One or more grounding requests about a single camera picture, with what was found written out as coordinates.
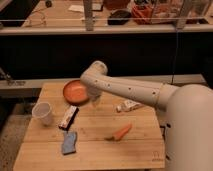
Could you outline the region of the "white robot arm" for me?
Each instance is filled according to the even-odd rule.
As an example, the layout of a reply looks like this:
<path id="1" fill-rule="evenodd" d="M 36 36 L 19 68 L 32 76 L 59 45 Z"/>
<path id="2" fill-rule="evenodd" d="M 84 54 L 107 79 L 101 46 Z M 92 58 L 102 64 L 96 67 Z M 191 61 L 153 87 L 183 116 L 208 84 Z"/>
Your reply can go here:
<path id="1" fill-rule="evenodd" d="M 91 100 L 103 91 L 166 113 L 165 171 L 213 171 L 213 89 L 110 77 L 101 61 L 80 76 Z"/>

